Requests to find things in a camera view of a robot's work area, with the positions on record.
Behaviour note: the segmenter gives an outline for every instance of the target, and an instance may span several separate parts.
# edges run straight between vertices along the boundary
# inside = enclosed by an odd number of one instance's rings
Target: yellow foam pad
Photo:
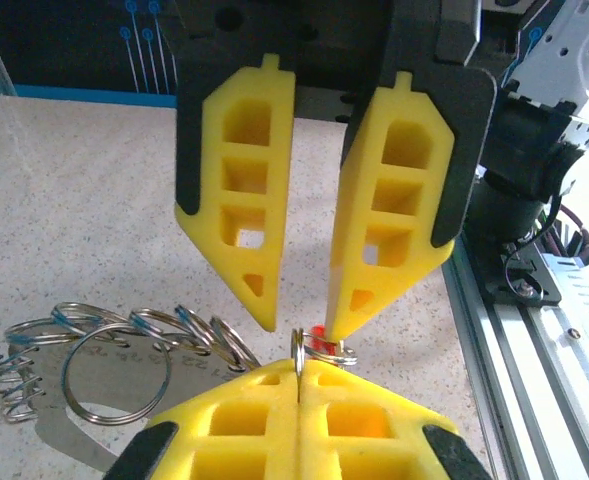
[[[243,375],[150,421],[179,429],[153,480],[445,480],[422,433],[445,417],[308,360],[301,403],[292,360]]]
[[[430,243],[454,134],[411,74],[379,87],[341,168],[326,334],[344,339],[441,265]]]
[[[294,118],[293,72],[265,55],[203,102],[201,204],[176,218],[266,330],[276,328]]]

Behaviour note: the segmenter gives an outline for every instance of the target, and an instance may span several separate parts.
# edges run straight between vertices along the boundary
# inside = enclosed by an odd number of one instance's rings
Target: rectangular cutout
[[[223,140],[267,147],[270,144],[272,107],[264,100],[243,99],[231,107],[223,121]]]
[[[221,480],[238,478],[264,480],[264,453],[235,449],[230,451],[197,451],[192,461],[189,480]]]
[[[243,158],[223,158],[223,190],[267,193],[267,163]]]
[[[365,234],[364,257],[368,250],[375,248],[376,265],[398,267],[407,259],[410,240],[411,232],[407,230],[385,226],[369,227]]]
[[[330,437],[394,438],[385,410],[375,404],[353,402],[329,404],[327,434]]]
[[[377,212],[416,215],[421,200],[422,185],[379,179],[374,190],[372,210]]]
[[[268,413],[269,406],[262,403],[222,403],[212,414],[209,435],[265,435]]]
[[[378,265],[378,247],[376,245],[365,244],[363,261],[368,265]]]
[[[239,232],[238,246],[243,248],[261,248],[265,240],[265,233],[262,230],[245,230]]]
[[[382,163],[398,167],[426,169],[432,151],[432,139],[418,123],[397,120],[387,130]]]
[[[418,462],[399,457],[396,452],[382,454],[370,452],[339,452],[341,480],[399,480],[402,478],[428,478],[422,475]]]
[[[221,239],[227,245],[260,248],[264,237],[265,210],[229,205],[221,208]]]

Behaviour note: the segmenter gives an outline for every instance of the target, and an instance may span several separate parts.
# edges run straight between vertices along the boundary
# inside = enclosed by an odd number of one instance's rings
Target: triangular cutout
[[[350,310],[357,312],[365,305],[370,303],[374,298],[374,293],[368,290],[354,290],[352,292],[352,299],[350,300]]]
[[[243,275],[243,281],[250,287],[257,297],[263,296],[263,276],[255,273],[248,273]]]

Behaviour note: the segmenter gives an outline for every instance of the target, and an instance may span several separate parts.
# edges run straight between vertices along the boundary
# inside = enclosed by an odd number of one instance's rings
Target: speckled countertop
[[[323,322],[342,128],[295,123],[279,327],[267,334],[174,221],[174,116],[0,97],[0,353],[5,328],[60,301],[217,313],[264,363],[288,355],[293,327]],[[450,417],[487,462],[440,271],[347,343],[359,355],[352,372]],[[133,430],[103,434],[119,453]],[[0,479],[100,477],[31,423],[0,418]]]

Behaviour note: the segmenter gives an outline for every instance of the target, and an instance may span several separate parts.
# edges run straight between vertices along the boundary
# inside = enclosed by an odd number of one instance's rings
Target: blue circuit pattern backdrop
[[[0,54],[21,96],[174,107],[162,0],[4,0]]]

